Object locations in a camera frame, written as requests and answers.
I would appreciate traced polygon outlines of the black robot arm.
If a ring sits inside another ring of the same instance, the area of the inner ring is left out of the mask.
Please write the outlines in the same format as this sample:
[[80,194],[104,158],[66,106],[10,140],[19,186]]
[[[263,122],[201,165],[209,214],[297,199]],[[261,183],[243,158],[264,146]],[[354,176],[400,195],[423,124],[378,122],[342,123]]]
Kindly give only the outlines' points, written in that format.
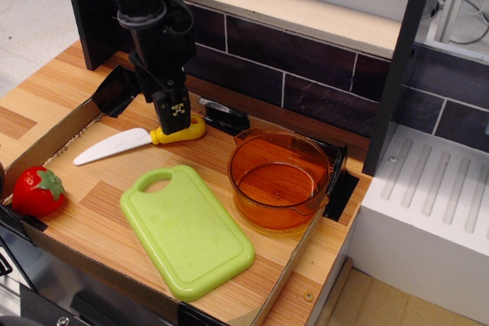
[[162,131],[190,126],[184,65],[196,55],[194,18],[183,0],[114,0],[119,24],[134,44],[129,60],[147,102],[154,104]]

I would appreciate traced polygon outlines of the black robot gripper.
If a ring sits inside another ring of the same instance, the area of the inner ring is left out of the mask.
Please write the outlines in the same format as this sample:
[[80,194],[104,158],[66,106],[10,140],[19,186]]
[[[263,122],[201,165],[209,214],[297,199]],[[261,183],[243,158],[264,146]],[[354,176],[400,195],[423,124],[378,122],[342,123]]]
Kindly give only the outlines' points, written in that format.
[[183,65],[196,54],[192,16],[128,19],[134,43],[130,61],[147,102],[153,101],[166,135],[190,126]]

